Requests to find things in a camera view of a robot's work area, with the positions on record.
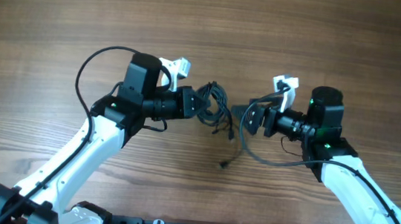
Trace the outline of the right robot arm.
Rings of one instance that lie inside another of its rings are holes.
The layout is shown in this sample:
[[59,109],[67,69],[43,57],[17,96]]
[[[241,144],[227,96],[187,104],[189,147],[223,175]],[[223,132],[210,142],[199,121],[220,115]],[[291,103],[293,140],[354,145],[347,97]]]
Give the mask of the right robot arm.
[[264,135],[280,133],[300,141],[301,160],[344,206],[354,224],[401,224],[401,209],[374,182],[350,143],[342,137],[343,94],[332,87],[316,87],[306,113],[290,109],[295,89],[283,81],[276,91],[235,105],[240,131]]

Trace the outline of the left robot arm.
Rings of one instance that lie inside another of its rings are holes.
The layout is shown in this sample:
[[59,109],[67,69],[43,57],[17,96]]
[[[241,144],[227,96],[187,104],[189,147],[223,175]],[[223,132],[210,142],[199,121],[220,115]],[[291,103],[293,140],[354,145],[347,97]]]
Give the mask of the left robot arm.
[[134,50],[123,81],[85,108],[73,138],[38,171],[8,188],[0,183],[0,224],[111,224],[112,214],[89,202],[68,204],[92,173],[120,152],[146,119],[188,119],[209,105],[190,86],[190,62]]

